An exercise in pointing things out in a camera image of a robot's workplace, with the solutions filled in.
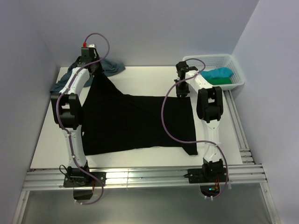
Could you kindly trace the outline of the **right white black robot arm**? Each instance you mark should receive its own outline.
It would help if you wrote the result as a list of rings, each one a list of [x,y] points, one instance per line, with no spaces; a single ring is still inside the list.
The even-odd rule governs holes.
[[[203,178],[206,182],[214,180],[224,182],[227,169],[223,166],[225,160],[218,149],[219,125],[224,111],[222,89],[219,86],[212,86],[200,74],[203,70],[189,66],[187,61],[178,62],[176,70],[177,97],[186,97],[190,93],[190,87],[197,92],[196,113],[202,122],[205,137],[203,165],[199,178]]]

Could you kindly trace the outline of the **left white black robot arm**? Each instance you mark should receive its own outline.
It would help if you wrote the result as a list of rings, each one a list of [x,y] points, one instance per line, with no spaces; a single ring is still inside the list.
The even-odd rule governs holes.
[[[90,77],[97,71],[102,72],[99,59],[96,46],[83,43],[81,56],[68,81],[62,90],[51,95],[54,121],[64,134],[69,157],[65,168],[66,186],[86,186],[93,179],[83,150],[81,127],[84,113],[79,96]]]

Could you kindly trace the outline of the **black t shirt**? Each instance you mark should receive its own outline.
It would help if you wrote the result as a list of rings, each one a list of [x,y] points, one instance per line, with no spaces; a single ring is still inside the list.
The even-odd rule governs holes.
[[[150,147],[181,147],[197,155],[191,99],[123,94],[104,75],[93,78],[83,104],[85,155]]]

